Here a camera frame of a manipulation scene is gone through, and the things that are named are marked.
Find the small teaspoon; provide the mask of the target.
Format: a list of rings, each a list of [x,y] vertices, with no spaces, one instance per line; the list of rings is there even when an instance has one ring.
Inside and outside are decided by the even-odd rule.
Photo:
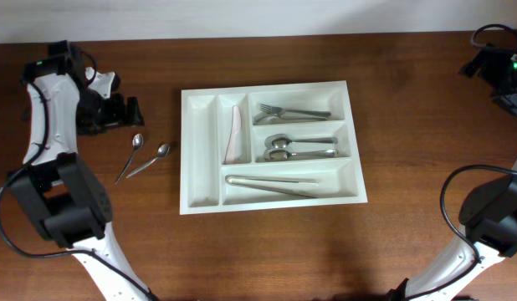
[[[125,162],[123,168],[120,171],[120,174],[115,179],[115,184],[117,184],[120,179],[125,174],[126,170],[130,166],[131,162],[133,161],[133,158],[136,154],[136,152],[144,145],[144,136],[141,133],[135,134],[132,139],[132,152],[130,156],[128,157],[127,161]]]

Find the teaspoon with textured handle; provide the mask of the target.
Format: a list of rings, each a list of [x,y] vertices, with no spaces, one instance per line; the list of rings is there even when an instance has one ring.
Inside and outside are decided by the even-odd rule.
[[[157,149],[156,155],[152,159],[146,161],[141,166],[138,166],[137,168],[135,168],[135,170],[131,171],[126,176],[126,178],[130,178],[130,177],[144,171],[147,167],[151,166],[156,161],[166,157],[168,155],[170,149],[171,149],[171,146],[168,143],[160,145],[159,148]]]

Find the pink plastic knife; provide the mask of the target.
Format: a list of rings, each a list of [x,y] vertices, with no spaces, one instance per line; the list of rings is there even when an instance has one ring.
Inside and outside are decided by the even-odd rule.
[[[234,164],[241,155],[241,150],[240,150],[241,129],[242,129],[242,117],[241,117],[240,109],[237,106],[234,106],[231,131],[230,131],[228,146],[227,146],[226,154],[225,154],[225,158],[224,158],[224,163],[226,165]]]

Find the white plastic cutlery tray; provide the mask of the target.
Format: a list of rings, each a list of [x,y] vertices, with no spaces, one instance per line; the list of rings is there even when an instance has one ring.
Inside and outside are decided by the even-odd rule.
[[[345,82],[182,92],[181,214],[366,200]]]

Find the steel fork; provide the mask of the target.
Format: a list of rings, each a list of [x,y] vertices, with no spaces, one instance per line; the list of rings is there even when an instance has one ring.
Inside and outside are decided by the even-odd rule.
[[[271,115],[284,115],[285,113],[295,113],[300,115],[309,115],[320,118],[330,118],[331,113],[329,111],[309,111],[309,110],[292,110],[284,109],[278,106],[260,104],[259,108],[264,112]]]
[[[273,125],[311,121],[326,121],[322,117],[277,116],[268,113],[259,113],[253,117],[253,125]]]

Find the steel tablespoon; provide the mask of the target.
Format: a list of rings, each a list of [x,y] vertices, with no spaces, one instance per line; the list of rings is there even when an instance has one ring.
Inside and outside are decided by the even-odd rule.
[[[337,149],[296,152],[287,149],[268,149],[264,152],[265,161],[297,161],[339,156]]]
[[[267,149],[286,148],[288,145],[294,143],[337,144],[338,139],[336,137],[292,139],[286,134],[276,134],[271,135],[264,140],[264,145]]]

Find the steel kitchen tongs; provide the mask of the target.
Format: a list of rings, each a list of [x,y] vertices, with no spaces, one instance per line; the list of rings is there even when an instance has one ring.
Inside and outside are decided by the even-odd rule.
[[[275,183],[281,184],[310,184],[317,185],[319,182],[314,179],[304,178],[287,178],[287,177],[263,177],[263,176],[225,176],[225,181],[231,186],[241,186],[261,191],[271,191],[290,196],[301,196],[303,198],[315,198],[314,195],[308,192],[296,191],[281,186],[276,186]]]

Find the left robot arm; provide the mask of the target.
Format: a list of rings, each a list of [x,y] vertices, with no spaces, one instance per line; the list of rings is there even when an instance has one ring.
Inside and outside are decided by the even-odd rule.
[[[154,300],[134,273],[112,225],[110,198],[80,158],[77,138],[125,126],[143,126],[138,100],[118,93],[120,77],[102,74],[77,45],[50,43],[48,56],[23,69],[31,102],[31,132],[10,189],[42,239],[84,267],[107,300]]]

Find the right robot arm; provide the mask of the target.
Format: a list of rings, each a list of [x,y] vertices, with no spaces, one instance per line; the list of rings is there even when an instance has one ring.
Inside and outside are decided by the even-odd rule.
[[[495,88],[495,102],[517,116],[517,49],[483,46],[463,74],[480,75]],[[483,271],[517,253],[517,160],[513,167],[471,165],[453,171],[492,171],[499,178],[475,187],[463,201],[453,240],[421,273],[390,290],[388,300],[459,300]]]

